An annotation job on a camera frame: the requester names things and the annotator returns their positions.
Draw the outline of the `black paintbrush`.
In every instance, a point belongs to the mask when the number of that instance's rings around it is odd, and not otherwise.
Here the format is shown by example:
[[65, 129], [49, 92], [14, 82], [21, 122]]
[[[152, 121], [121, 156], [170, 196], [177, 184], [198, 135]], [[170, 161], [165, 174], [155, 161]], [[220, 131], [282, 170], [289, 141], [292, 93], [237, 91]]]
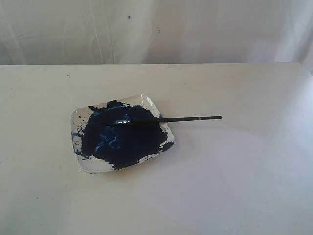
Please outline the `black paintbrush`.
[[115, 120], [106, 121], [104, 126], [119, 126], [119, 125], [140, 125], [140, 124], [159, 124], [169, 122], [186, 122], [186, 121], [204, 121], [204, 120], [219, 120], [222, 116], [199, 116], [199, 117], [167, 117], [167, 118], [141, 118], [141, 119], [129, 119], [129, 120]]

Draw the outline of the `white paper sheet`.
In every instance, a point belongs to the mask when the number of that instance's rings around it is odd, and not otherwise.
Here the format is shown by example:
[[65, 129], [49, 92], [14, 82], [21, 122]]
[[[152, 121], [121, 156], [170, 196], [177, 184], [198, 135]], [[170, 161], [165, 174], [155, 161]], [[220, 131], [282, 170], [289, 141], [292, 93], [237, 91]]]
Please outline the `white paper sheet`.
[[220, 121], [172, 124], [175, 145], [133, 196], [200, 235], [310, 235], [313, 137], [256, 135]]

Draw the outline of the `white plate with blue paint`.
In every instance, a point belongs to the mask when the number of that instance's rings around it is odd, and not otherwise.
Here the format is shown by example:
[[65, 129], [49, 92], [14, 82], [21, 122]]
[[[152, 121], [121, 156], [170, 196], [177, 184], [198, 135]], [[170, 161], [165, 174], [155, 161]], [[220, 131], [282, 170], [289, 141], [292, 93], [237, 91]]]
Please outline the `white plate with blue paint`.
[[105, 126], [105, 121], [160, 118], [145, 94], [79, 108], [71, 114], [71, 137], [79, 167], [86, 173], [120, 170], [150, 160], [175, 142], [166, 123]]

